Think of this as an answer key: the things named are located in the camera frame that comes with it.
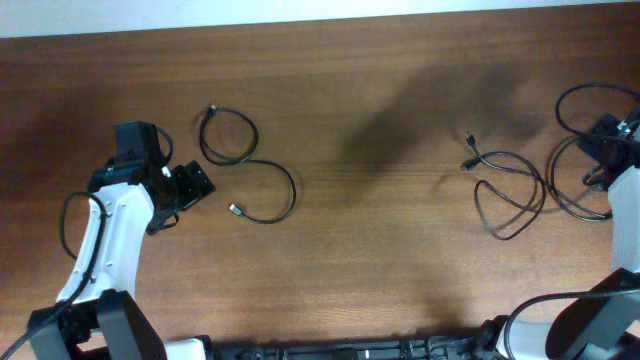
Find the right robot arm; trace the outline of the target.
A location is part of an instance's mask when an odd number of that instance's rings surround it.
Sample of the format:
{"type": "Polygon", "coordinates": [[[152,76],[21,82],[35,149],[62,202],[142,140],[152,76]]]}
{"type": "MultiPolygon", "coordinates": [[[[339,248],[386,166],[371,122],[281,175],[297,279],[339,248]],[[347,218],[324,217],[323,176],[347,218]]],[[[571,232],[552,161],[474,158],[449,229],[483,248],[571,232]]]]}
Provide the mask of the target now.
{"type": "Polygon", "coordinates": [[[639,338],[639,108],[606,115],[574,140],[598,162],[584,178],[607,193],[611,273],[591,289],[540,295],[519,305],[495,341],[502,359],[637,359],[639,338]]]}

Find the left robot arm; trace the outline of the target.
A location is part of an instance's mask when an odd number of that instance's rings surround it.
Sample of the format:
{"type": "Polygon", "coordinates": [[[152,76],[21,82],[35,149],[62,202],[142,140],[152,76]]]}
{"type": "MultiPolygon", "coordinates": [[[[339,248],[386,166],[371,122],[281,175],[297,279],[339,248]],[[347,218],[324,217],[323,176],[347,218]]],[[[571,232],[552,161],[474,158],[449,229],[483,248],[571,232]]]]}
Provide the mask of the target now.
{"type": "Polygon", "coordinates": [[[27,340],[39,359],[211,359],[206,336],[163,341],[135,301],[145,236],[175,226],[215,187],[195,161],[174,168],[169,135],[151,123],[116,127],[117,152],[83,197],[89,219],[73,271],[54,306],[32,312],[27,340]]]}

